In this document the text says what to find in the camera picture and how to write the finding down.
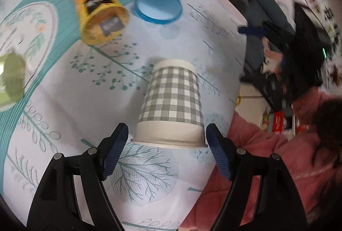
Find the grey checked paper cup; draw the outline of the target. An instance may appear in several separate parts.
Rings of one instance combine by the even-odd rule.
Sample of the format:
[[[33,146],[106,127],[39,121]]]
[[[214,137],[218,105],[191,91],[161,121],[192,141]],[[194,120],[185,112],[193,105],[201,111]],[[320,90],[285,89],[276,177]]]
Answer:
[[[168,149],[207,147],[194,65],[165,59],[154,66],[132,143]]]

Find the blue plastic cup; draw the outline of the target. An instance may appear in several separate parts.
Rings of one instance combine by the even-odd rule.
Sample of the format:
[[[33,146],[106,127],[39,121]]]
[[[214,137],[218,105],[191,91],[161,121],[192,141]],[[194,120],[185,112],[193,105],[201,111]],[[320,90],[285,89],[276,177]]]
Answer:
[[[134,12],[144,21],[165,25],[178,20],[183,7],[180,0],[135,0]]]

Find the green paper cup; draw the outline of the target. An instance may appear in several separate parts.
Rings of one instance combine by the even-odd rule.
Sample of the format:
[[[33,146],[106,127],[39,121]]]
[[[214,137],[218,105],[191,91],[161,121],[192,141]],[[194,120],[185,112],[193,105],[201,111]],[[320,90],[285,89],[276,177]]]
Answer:
[[[25,61],[16,53],[1,56],[1,110],[11,107],[24,95]]]

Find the orange yellow paper cup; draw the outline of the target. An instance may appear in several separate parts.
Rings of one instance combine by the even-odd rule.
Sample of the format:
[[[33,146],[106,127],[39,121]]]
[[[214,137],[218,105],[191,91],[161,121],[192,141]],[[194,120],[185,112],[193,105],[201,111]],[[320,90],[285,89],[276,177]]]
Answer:
[[[120,35],[129,23],[129,12],[118,0],[73,0],[81,40],[91,46]]]

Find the pink padded clothing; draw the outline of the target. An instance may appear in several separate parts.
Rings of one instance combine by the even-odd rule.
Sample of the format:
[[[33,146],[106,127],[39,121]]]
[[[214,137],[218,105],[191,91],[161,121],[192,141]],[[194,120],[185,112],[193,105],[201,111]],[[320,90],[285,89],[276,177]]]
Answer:
[[[312,87],[292,109],[292,139],[237,113],[227,137],[208,127],[216,166],[183,229],[341,229],[341,98]]]

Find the tree patterned tablecloth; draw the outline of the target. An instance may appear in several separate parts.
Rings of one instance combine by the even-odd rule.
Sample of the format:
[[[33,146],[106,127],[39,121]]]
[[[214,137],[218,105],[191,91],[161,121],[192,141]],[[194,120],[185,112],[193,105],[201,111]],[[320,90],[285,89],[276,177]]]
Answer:
[[[135,0],[119,0],[132,10]],[[153,67],[182,59],[197,69],[205,124],[226,134],[243,71],[245,23],[228,0],[181,0],[176,22],[134,14],[124,33],[99,47],[80,40],[73,0],[1,0],[1,52],[27,60],[24,97],[1,109],[1,196],[26,223],[55,153],[82,154],[124,122],[135,132]]]

